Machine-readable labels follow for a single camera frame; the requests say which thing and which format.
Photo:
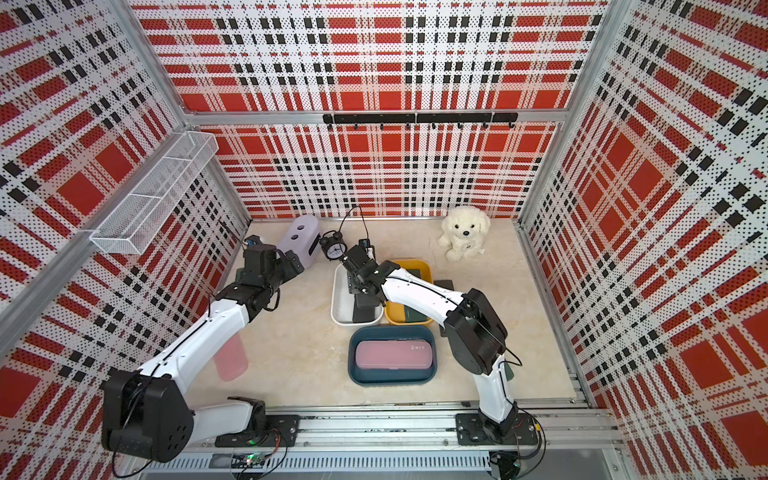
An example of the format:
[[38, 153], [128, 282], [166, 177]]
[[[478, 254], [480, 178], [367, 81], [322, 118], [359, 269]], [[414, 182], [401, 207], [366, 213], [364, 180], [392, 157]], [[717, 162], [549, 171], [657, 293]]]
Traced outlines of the pink pencil case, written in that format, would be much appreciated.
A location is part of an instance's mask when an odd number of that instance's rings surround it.
[[432, 345], [417, 340], [366, 340], [355, 350], [355, 364], [364, 370], [423, 370], [433, 364]]
[[249, 362], [242, 339], [238, 333], [233, 335], [214, 355], [214, 365], [223, 382], [230, 382], [248, 369]]

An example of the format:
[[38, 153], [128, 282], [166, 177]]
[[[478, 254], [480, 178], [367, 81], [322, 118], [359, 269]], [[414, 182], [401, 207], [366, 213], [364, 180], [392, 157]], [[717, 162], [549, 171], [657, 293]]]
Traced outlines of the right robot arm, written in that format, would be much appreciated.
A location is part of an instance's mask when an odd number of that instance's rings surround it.
[[454, 359], [473, 375], [479, 418], [486, 437], [502, 443], [518, 422], [509, 383], [508, 332], [485, 294], [448, 290], [420, 279], [392, 261], [377, 262], [356, 245], [340, 257], [361, 293], [412, 308], [446, 332]]

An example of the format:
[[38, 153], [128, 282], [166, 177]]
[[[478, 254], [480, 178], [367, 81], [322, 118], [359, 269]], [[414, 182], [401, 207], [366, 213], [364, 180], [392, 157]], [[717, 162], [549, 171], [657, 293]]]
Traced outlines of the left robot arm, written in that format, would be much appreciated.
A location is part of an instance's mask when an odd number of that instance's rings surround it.
[[251, 236], [236, 281], [185, 333], [133, 371], [117, 370], [103, 383], [102, 445], [165, 463], [190, 442], [233, 434], [259, 440], [267, 433], [262, 401], [231, 397], [222, 405], [191, 409], [185, 393], [203, 367], [238, 332], [279, 303], [282, 284], [300, 275], [299, 256]]

